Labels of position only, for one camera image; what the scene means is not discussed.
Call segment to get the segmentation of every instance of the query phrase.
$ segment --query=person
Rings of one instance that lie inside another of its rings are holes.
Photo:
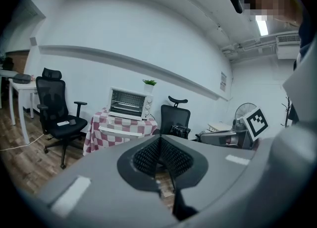
[[[289,25],[299,27],[300,51],[297,59],[294,62],[294,70],[300,65],[300,62],[305,59],[311,42],[315,36],[315,25],[312,22],[310,15],[300,0],[243,0],[244,8],[249,9],[250,13],[272,17],[278,21],[283,21]],[[293,124],[299,121],[294,106],[288,118],[293,121]]]

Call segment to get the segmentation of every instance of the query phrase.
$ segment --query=ceiling light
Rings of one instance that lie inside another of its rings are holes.
[[[267,35],[268,30],[267,30],[266,21],[262,20],[262,16],[257,16],[256,21],[257,21],[261,36]]]

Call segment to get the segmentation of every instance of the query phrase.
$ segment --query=black bag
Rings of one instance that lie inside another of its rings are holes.
[[[190,132],[190,129],[188,127],[183,126],[172,126],[172,128],[169,131],[170,135],[175,135],[184,139],[188,139],[188,134]]]
[[[26,75],[26,74],[16,74],[13,77],[13,82],[14,83],[27,84],[27,83],[31,82],[31,76],[30,75]]]

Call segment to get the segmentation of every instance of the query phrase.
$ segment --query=toaster oven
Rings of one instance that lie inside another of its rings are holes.
[[[152,95],[111,87],[109,115],[135,120],[149,119],[152,103]]]

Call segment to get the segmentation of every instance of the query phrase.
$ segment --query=chair seat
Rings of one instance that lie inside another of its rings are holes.
[[[74,119],[76,121],[75,125],[63,125],[58,126],[58,122],[62,121],[70,121],[71,119]],[[82,118],[78,118],[76,116],[68,115],[66,118],[61,120],[55,120],[54,122],[50,122],[47,126],[48,133],[50,133],[53,137],[60,139],[60,138],[66,138],[69,136],[72,136],[76,133],[78,133],[80,130],[82,130],[87,125],[87,121]]]

